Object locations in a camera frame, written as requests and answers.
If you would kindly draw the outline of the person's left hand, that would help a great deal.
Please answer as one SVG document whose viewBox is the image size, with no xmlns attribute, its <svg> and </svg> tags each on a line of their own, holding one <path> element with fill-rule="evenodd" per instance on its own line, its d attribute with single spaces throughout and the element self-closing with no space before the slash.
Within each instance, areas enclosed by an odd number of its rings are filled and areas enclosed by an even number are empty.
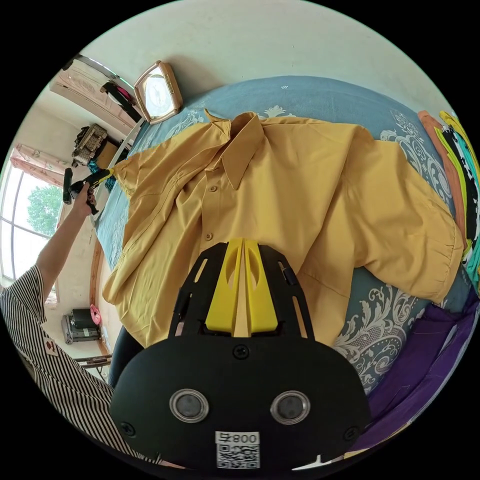
<svg viewBox="0 0 480 480">
<path fill-rule="evenodd" d="M 72 212 L 80 220 L 85 220 L 91 214 L 91 206 L 96 205 L 94 191 L 90 188 L 89 183 L 85 183 L 81 191 L 77 194 L 73 202 Z"/>
</svg>

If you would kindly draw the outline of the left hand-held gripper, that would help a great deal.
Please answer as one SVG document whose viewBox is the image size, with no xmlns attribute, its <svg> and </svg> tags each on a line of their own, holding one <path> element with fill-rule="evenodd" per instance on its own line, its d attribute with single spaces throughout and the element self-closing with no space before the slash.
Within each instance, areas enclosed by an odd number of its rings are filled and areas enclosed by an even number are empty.
<svg viewBox="0 0 480 480">
<path fill-rule="evenodd" d="M 75 200 L 77 196 L 81 193 L 82 189 L 86 184 L 88 184 L 88 191 L 92 192 L 97 186 L 106 182 L 108 179 L 111 179 L 114 174 L 114 170 L 111 168 L 99 169 L 96 172 L 92 173 L 84 180 L 76 181 L 69 186 L 69 203 L 72 203 L 72 200 Z M 89 200 L 89 193 L 87 194 L 86 205 L 90 208 L 90 213 L 96 215 L 99 213 L 95 204 Z"/>
</svg>

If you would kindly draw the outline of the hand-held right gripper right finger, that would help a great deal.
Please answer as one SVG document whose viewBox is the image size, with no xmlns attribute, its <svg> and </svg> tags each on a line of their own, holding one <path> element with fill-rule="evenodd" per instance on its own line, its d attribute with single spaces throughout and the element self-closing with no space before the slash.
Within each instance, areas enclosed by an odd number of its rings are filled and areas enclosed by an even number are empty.
<svg viewBox="0 0 480 480">
<path fill-rule="evenodd" d="M 245 301 L 248 332 L 270 334 L 277 330 L 278 320 L 271 297 L 259 245 L 244 239 Z"/>
</svg>

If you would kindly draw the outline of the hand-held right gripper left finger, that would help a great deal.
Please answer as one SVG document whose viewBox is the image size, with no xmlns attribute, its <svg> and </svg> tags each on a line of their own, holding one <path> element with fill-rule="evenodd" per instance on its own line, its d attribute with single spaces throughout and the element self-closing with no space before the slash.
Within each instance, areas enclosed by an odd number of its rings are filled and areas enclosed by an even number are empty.
<svg viewBox="0 0 480 480">
<path fill-rule="evenodd" d="M 235 331 L 240 285 L 243 240 L 235 238 L 226 245 L 205 326 L 214 333 Z"/>
</svg>

